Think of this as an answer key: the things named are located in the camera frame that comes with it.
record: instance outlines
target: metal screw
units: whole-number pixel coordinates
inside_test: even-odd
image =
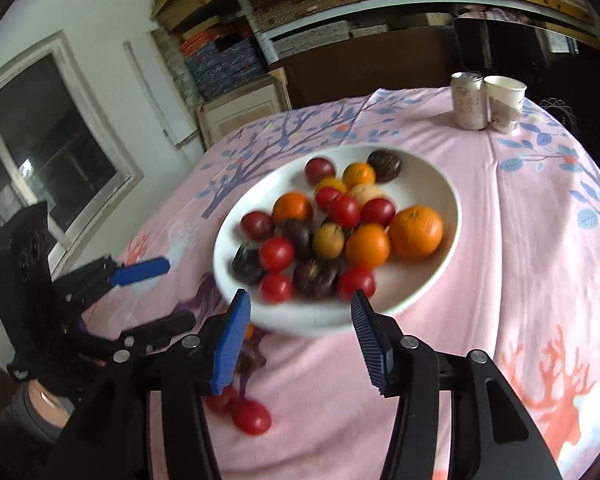
[[[489,356],[485,354],[482,350],[474,350],[471,352],[471,359],[478,363],[479,365],[485,364],[488,361]]]
[[[184,348],[195,348],[200,344],[200,338],[197,335],[187,335],[182,338]]]
[[[113,360],[117,363],[124,363],[131,357],[129,350],[118,350],[113,354]]]
[[[413,350],[414,348],[418,347],[420,342],[418,341],[418,338],[416,338],[412,335],[406,335],[400,339],[400,344],[402,346],[404,346],[405,348]]]

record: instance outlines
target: red tomato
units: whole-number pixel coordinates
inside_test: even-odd
[[[271,427],[271,414],[257,400],[239,400],[232,406],[231,416],[234,424],[250,435],[261,435]]]
[[[276,224],[269,213],[264,211],[251,211],[242,217],[240,227],[254,242],[263,242],[273,236]]]
[[[274,236],[266,240],[258,251],[260,265],[267,272],[280,272],[294,260],[294,245],[283,236]]]
[[[291,279],[279,272],[267,274],[260,282],[260,295],[267,303],[282,303],[291,298],[293,293]]]
[[[360,206],[349,196],[340,196],[331,202],[327,218],[343,229],[353,229],[360,222]]]
[[[238,400],[238,390],[227,386],[220,395],[205,397],[206,406],[214,413],[229,413],[231,406]]]
[[[342,301],[351,301],[353,293],[359,288],[365,291],[368,298],[376,293],[376,280],[371,269],[351,267],[338,280],[338,297]]]
[[[389,227],[394,216],[395,206],[385,198],[369,200],[360,211],[360,221],[363,224],[380,224],[382,227]]]
[[[326,213],[329,210],[331,202],[342,196],[342,192],[338,191],[334,187],[326,186],[320,188],[315,194],[315,203],[317,203],[320,210]]]
[[[315,186],[326,176],[335,176],[336,167],[328,158],[317,156],[312,158],[304,167],[304,178],[309,186]]]

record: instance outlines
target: paper cup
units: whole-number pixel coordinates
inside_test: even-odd
[[[489,102],[491,126],[503,134],[514,133],[518,129],[526,85],[516,79],[500,75],[485,77],[484,83]]]

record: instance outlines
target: window pane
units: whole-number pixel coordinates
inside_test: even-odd
[[[0,134],[20,173],[64,230],[116,174],[51,55],[0,89]]]

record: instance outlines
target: table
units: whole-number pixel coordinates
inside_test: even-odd
[[[296,156],[326,146],[400,146],[437,164],[458,189],[462,232],[448,269],[398,317],[438,351],[484,349],[530,410],[565,480],[600,452],[600,171],[580,144],[526,100],[519,134],[458,129],[449,88],[379,90],[248,124],[213,146],[122,254],[168,257],[171,272],[117,288],[86,313],[115,338],[179,301],[205,317],[222,308],[211,273],[224,216],[245,190]],[[272,429],[240,434],[210,414],[226,480],[378,478],[397,399],[371,386],[354,333],[260,345],[267,365],[247,394]],[[449,455],[443,395],[436,480]],[[166,479],[159,399],[152,402],[155,478]]]

